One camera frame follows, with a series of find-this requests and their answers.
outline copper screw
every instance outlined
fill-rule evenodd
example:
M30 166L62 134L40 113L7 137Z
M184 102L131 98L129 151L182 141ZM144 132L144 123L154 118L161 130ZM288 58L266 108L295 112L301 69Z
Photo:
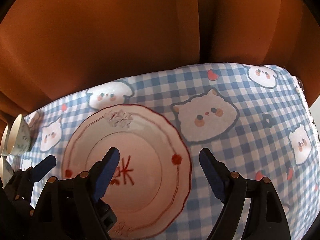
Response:
M48 179L49 183L54 183L55 181L56 181L56 177L53 177L53 176Z
M86 177L88 177L88 175L89 175L89 172L87 172L87 171L83 171L80 173L81 178L86 178Z
M234 179L239 178L239 173L236 172L236 171L231 172L230 175L231 175L231 177L233 177Z
M263 177L263 181L265 183L270 183L271 182L271 179L269 179L268 177Z

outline blue gripper pad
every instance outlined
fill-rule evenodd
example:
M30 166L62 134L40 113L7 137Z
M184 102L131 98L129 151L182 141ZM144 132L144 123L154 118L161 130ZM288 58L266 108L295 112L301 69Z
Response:
M212 165L211 160L207 156L204 149L200 151L199 161L214 196L224 203L226 199L224 183Z
M101 169L101 173L98 174L98 177L95 182L93 200L97 202L100 198L104 196L106 190L109 186L109 183L113 177L113 174L116 171L116 168L120 161L120 153L117 148L110 148L106 153L103 159L100 162L96 162L90 171L94 168Z
M39 182L49 171L51 171L56 166L56 164L57 160L53 155L47 156L31 170L31 182Z

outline orange blush cheek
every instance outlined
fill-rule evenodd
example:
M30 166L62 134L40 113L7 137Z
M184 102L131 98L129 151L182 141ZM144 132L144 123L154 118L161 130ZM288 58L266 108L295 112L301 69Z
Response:
M202 126L204 126L204 124L205 124L205 122L203 119L202 120L195 119L195 125L197 127L202 127Z

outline white wall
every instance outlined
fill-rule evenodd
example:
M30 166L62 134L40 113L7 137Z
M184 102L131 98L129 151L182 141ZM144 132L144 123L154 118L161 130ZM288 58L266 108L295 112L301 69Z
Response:
M313 117L313 120L316 123L316 127L320 132L320 97L310 107L310 112Z

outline gingham pattern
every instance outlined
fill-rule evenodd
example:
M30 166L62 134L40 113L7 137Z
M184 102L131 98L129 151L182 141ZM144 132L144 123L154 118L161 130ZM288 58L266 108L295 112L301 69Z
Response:
M126 104L139 104L165 116L177 127L171 105L192 96L207 92L211 87L234 103L240 118L235 126L221 138L207 144L189 146L192 160L192 188L182 213L161 234L153 239L206 239L221 211L222 204L209 187L199 164L199 151L208 147L218 161L223 161L231 171L238 171L243 177L254 179L257 171L263 171L272 179L283 203L290 205L287 215L292 239L300 231L305 233L319 212L319 158L317 135L312 129L302 99L296 90L292 76L278 66L268 66L278 73L277 87L260 87L248 78L247 69L241 64L193 65L176 70L162 71L122 79L132 85L135 95L126 99ZM213 69L218 80L210 81L207 71ZM68 107L62 111L62 105ZM61 178L60 168L64 149L76 128L95 113L88 106L85 91L59 99L39 110L41 120L31 129L33 147L21 157L8 157L15 169L23 159L32 159L36 165L48 154L57 158L56 167L39 183L35 184L32 205L41 193L49 176ZM262 114L271 114L276 124L264 128ZM40 152L41 127L62 117L61 141L47 153ZM303 124L312 144L307 161L296 166L288 135L299 124ZM293 166L294 175L287 179L287 170ZM250 201L246 200L235 239L240 239Z

